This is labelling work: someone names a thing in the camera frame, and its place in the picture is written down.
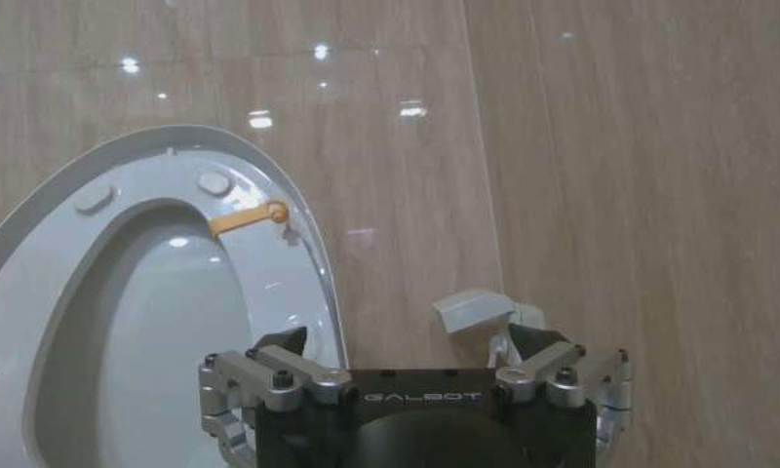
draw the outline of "silver metal bracket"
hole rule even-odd
[[[254,428],[260,405],[271,411],[298,410],[306,393],[320,404],[336,405],[351,388],[350,372],[324,368],[280,346],[246,356],[235,351],[210,355],[199,366],[202,427],[218,438],[230,466],[258,466],[246,425]],[[235,410],[242,410],[242,417]]]
[[[618,440],[633,424],[634,371],[627,351],[586,356],[585,348],[559,341],[519,366],[496,370],[496,384],[508,389],[511,403],[532,401],[540,384],[559,408],[598,407],[598,465],[609,462]]]

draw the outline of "marble tile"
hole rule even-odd
[[[456,47],[216,68],[220,124],[284,166],[319,217],[355,366],[486,357],[487,341],[448,340],[431,307],[464,288],[499,289],[467,60]],[[252,128],[250,112],[268,112],[271,127]]]
[[[0,72],[210,57],[200,0],[0,0]]]
[[[456,0],[340,0],[346,44],[360,48],[444,45],[466,39]]]
[[[202,63],[0,77],[0,221],[35,186],[104,140],[156,125],[215,121]]]
[[[459,0],[210,0],[218,58],[464,41]]]
[[[499,218],[504,283],[589,348],[633,349],[618,466],[780,465],[780,1],[487,4],[494,190],[530,207]]]

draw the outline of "orange plastic clip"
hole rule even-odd
[[[263,221],[264,219],[271,219],[278,224],[288,222],[287,203],[279,200],[271,200],[255,208],[214,218],[208,223],[211,226],[211,234],[218,237],[224,232]]]

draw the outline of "white plastic piece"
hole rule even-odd
[[[220,173],[208,172],[199,176],[199,188],[215,197],[226,196],[234,186],[232,180]]]
[[[442,322],[448,333],[466,330],[515,311],[515,302],[506,295],[487,290],[467,290],[436,301]]]
[[[76,210],[83,215],[97,213],[116,196],[116,189],[111,184],[91,184],[76,196]]]
[[[515,314],[510,317],[508,322],[522,327],[534,329],[547,329],[547,316],[544,311],[532,304],[515,303]]]

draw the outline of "robotic hand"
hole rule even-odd
[[[508,333],[524,361],[478,370],[332,370],[300,356],[306,328],[270,334],[206,358],[203,429],[242,468],[605,464],[631,423],[627,352]]]

